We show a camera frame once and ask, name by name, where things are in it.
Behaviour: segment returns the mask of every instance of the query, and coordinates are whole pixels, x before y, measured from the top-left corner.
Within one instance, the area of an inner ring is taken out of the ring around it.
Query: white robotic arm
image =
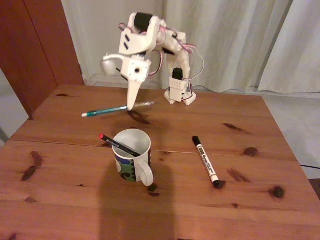
[[[170,104],[184,101],[190,105],[196,99],[189,81],[189,53],[195,46],[186,44],[186,34],[167,28],[166,22],[157,16],[139,12],[131,14],[128,25],[121,23],[119,28],[122,30],[119,54],[107,53],[101,66],[106,75],[114,75],[116,64],[113,59],[122,60],[121,75],[128,80],[128,110],[133,108],[141,84],[150,75],[151,61],[145,60],[145,56],[155,50],[167,54],[170,78],[165,98]],[[181,68],[174,69],[175,63]]]

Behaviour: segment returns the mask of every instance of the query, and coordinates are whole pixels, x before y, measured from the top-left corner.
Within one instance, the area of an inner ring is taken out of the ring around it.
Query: black marker
[[[99,138],[101,138],[102,140],[106,141],[107,143],[115,146],[116,148],[121,149],[122,151],[126,152],[127,154],[134,156],[135,158],[141,156],[139,153],[127,148],[126,146],[123,146],[119,142],[107,137],[106,135],[103,135],[102,133],[99,135]]]
[[[199,137],[198,136],[193,136],[192,137],[192,141],[195,145],[195,147],[198,149],[198,152],[202,158],[202,161],[203,161],[203,164],[206,168],[206,171],[208,172],[209,174],[209,177],[211,179],[211,182],[213,184],[213,186],[216,188],[216,189],[222,189],[225,184],[226,184],[226,181],[220,181],[215,170],[214,170],[214,167],[212,166],[209,158],[208,158],[208,155],[206,154],[206,151],[204,149],[204,147],[202,146],[200,140],[199,140]]]

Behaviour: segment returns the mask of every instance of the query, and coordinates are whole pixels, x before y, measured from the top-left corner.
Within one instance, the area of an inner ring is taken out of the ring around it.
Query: teal pencil
[[[155,102],[141,102],[141,103],[137,103],[134,105],[134,108],[138,108],[138,107],[148,107],[151,106],[152,104],[154,104]],[[128,109],[128,106],[118,106],[118,107],[112,107],[112,108],[107,108],[107,109],[101,109],[101,110],[94,110],[94,111],[88,111],[86,113],[82,114],[82,117],[94,117],[97,115],[101,115],[101,114],[109,114],[109,113],[114,113],[114,112],[119,112],[119,111],[125,111]]]

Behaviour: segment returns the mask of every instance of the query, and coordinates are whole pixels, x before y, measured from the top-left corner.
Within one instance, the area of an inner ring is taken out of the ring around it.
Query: table surface
[[[319,239],[320,201],[262,97],[197,93],[170,105],[142,89],[138,101],[156,103],[140,117],[81,118],[126,105],[127,89],[60,86],[0,150],[0,239]],[[153,192],[123,180],[98,137],[129,128],[151,138]]]

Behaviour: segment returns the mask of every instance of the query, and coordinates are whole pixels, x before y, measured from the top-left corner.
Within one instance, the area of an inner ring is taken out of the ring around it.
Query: ceramic mug
[[[142,181],[145,186],[150,186],[154,182],[154,175],[151,170],[151,139],[148,134],[139,129],[127,129],[119,132],[114,140],[141,155],[134,157],[112,146],[120,176],[129,182]]]

